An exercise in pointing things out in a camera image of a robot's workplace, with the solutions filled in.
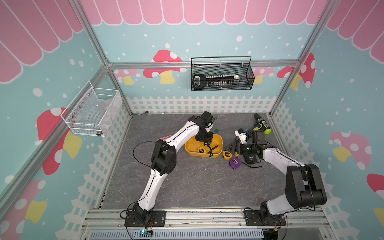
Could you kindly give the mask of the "yellow 3m tape measure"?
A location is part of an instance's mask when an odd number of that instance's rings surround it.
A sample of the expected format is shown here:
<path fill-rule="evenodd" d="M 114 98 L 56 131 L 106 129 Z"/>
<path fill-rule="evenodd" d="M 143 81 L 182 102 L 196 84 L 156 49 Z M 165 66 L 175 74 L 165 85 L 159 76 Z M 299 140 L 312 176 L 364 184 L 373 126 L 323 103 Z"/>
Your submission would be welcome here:
<path fill-rule="evenodd" d="M 204 153 L 206 153 L 207 151 L 205 150 L 205 148 L 204 147 L 200 147 L 200 148 L 198 148 L 198 153 L 200 153 L 200 154 L 204 154 Z"/>

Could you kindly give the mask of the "yellow storage box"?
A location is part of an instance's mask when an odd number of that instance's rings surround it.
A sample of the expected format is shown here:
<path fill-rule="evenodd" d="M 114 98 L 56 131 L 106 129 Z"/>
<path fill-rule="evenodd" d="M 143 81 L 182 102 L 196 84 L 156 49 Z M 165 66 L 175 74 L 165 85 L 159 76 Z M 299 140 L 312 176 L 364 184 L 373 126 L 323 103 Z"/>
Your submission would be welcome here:
<path fill-rule="evenodd" d="M 204 154 L 198 153 L 200 147 L 204 147 L 207 152 Z M 185 143 L 185 150 L 190 156 L 217 158 L 223 151 L 223 139 L 220 135 L 214 134 L 212 142 L 208 145 L 207 143 L 197 142 L 195 137 L 192 137 Z"/>

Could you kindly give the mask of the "purple tape measure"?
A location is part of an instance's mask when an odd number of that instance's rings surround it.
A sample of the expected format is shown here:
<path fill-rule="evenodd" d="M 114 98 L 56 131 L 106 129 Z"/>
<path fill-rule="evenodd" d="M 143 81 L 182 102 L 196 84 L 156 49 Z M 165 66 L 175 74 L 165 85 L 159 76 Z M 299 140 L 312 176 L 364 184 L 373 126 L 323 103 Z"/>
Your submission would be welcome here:
<path fill-rule="evenodd" d="M 241 165 L 242 165 L 242 161 L 241 161 L 239 158 L 237 158 L 237 157 L 232 157 L 232 158 L 229 160 L 229 166 L 230 166 L 233 170 L 238 169 Z"/>

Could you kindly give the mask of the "small yellow tape measure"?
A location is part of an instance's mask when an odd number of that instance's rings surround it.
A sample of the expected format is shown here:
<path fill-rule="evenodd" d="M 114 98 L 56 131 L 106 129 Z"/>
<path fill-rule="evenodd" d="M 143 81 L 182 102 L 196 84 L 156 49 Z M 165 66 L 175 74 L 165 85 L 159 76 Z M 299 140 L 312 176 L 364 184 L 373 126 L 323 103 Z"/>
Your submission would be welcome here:
<path fill-rule="evenodd" d="M 233 154 L 231 153 L 231 152 L 229 152 L 229 151 L 223 151 L 223 158 L 225 159 L 225 160 L 230 160 L 231 158 L 233 157 Z"/>

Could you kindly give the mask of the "yellow black tape measure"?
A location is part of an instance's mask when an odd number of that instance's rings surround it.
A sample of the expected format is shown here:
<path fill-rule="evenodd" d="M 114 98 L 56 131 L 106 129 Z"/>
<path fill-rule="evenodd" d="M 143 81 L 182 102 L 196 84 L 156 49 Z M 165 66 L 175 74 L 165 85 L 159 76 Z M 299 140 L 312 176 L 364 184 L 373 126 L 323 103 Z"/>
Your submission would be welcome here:
<path fill-rule="evenodd" d="M 244 160 L 248 165 L 254 165 L 258 162 L 257 156 L 253 154 L 244 154 Z"/>

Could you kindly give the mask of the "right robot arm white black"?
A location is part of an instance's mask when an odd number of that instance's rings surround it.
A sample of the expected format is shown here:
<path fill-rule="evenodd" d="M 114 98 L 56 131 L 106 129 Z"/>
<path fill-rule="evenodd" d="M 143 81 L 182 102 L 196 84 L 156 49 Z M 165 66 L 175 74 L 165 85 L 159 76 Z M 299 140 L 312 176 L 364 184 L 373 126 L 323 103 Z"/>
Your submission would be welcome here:
<path fill-rule="evenodd" d="M 277 222 L 286 213 L 307 209 L 315 211 L 325 205 L 327 195 L 319 168 L 314 164 L 304 164 L 287 156 L 278 147 L 270 144 L 263 131 L 235 131 L 235 153 L 244 157 L 263 160 L 286 176 L 285 193 L 272 200 L 262 202 L 259 210 L 246 209 L 254 213 L 253 221 L 267 225 Z"/>

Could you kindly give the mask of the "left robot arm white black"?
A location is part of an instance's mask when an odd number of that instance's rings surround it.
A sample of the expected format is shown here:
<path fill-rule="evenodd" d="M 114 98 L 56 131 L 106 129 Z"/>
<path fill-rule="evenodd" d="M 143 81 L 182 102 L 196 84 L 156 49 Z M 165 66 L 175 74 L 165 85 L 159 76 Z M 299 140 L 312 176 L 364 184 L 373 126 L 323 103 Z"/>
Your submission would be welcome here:
<path fill-rule="evenodd" d="M 152 211 L 156 203 L 160 188 L 168 176 L 176 167 L 177 152 L 191 138 L 209 145 L 214 133 L 211 131 L 216 118 L 207 111 L 201 116 L 191 116 L 186 124 L 175 134 L 155 142 L 151 157 L 151 174 L 140 199 L 133 205 L 134 216 L 143 225 L 152 221 Z"/>

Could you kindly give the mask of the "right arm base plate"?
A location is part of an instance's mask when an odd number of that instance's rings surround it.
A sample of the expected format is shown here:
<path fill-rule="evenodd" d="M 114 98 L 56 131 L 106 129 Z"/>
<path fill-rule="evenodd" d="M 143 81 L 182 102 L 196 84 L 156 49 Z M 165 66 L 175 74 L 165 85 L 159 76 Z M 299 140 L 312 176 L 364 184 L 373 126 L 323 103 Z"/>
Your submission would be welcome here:
<path fill-rule="evenodd" d="M 280 228 L 287 225 L 287 221 L 284 215 L 270 215 L 265 210 L 253 210 L 251 208 L 245 208 L 243 210 L 246 225 L 248 227 L 267 227 L 270 226 Z"/>

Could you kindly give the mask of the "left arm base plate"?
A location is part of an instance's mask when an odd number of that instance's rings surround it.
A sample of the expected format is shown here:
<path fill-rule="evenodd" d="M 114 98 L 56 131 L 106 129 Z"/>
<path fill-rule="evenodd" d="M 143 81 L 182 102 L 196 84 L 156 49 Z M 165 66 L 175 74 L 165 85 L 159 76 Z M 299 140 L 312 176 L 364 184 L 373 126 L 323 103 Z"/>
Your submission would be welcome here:
<path fill-rule="evenodd" d="M 124 215 L 125 227 L 164 227 L 166 211 L 138 213 L 129 211 Z"/>

